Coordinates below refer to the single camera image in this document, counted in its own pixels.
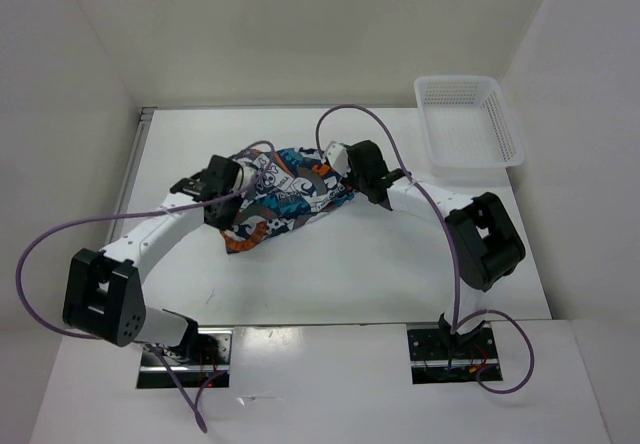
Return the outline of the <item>colourful patterned shorts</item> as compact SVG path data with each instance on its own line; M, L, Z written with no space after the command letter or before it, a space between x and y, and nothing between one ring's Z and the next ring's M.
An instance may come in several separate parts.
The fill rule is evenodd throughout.
M244 150L234 160L264 170L231 227L221 232L228 254L247 252L263 241L294 231L355 197L316 149Z

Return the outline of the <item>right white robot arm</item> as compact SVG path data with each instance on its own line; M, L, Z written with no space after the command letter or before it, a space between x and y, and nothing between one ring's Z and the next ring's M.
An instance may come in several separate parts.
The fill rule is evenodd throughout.
M326 155L331 167L369 202L443 227L452 252L454 291L438 321L438 342L446 355L464 355L483 324L485 295L526 256L501 199L491 192L457 193L417 180L401 168L390 170L370 140L333 142Z

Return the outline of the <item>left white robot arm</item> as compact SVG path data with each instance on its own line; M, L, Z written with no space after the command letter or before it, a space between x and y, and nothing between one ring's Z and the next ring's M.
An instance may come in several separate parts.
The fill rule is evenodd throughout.
M185 364L200 349L198 324L177 312L148 306L143 284L183 238L209 225L233 223L253 168L218 155L182 178L150 217L98 251L82 249L71 260L62 318L65 324L119 347L158 346Z

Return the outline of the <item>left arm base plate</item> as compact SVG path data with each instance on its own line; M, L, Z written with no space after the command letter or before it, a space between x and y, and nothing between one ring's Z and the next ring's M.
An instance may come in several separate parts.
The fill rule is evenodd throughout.
M232 328L201 327L197 354L178 357L161 347L160 354L186 389L227 388L230 380L230 362L234 331ZM175 388L162 360L147 348L143 348L136 382L137 389Z

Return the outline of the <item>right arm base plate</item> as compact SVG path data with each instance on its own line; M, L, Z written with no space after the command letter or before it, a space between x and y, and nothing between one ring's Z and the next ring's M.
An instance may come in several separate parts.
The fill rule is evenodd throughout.
M436 323L408 326L406 334L414 385L475 382L478 373L490 383L503 380L489 324L483 324L453 350Z

